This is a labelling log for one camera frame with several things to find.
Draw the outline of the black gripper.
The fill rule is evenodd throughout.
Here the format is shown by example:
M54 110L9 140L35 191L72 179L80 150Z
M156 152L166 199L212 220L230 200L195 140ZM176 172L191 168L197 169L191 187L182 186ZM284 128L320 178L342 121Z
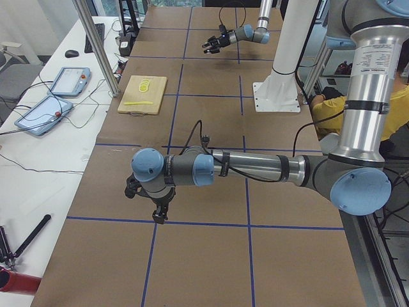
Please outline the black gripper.
M230 38L228 33L221 34L218 38L212 36L202 45L202 47L208 47L203 52L205 54L216 54L220 52L220 47L227 47L230 45Z
M174 187L165 187L157 193L148 192L134 175L130 175L126 179L125 196L132 199L135 195L151 199L156 205L156 210L152 213L154 222L164 224L168 220L169 203L176 195L176 189Z

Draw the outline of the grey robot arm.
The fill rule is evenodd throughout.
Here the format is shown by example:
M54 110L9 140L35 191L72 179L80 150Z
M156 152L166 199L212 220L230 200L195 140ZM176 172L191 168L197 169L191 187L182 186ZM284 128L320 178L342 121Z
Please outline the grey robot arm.
M175 204L175 224L238 228L303 228L303 217L322 218L318 207L336 192L336 207L353 215L378 210L391 185L380 171L381 157L371 157L379 144L379 121L386 103L375 85L384 72L362 77L354 71L351 85L360 91L324 116L344 127L344 135L368 146L353 156L318 153L309 111L299 105L296 65L316 1L288 1L280 12L263 1L254 28L242 25L219 38L238 43L238 55L207 60L194 45L210 32L211 8L151 7L142 36L160 41L181 34L174 113L166 119L141 118L132 124L140 144L125 180L124 195L136 205L152 203L141 223L162 224Z
M267 44L270 39L270 34L268 32L268 25L270 22L270 12L272 9L271 0L261 1L259 8L258 23L255 29L252 28L250 24L245 24L245 18L247 16L245 5L240 1L232 1L232 3L239 3L244 8L244 18L242 25L236 29L227 30L221 19L221 11L224 7L219 10L219 31L220 36L211 36L202 45L205 54L216 54L220 50L229 45L238 43L240 41L255 42L261 44Z

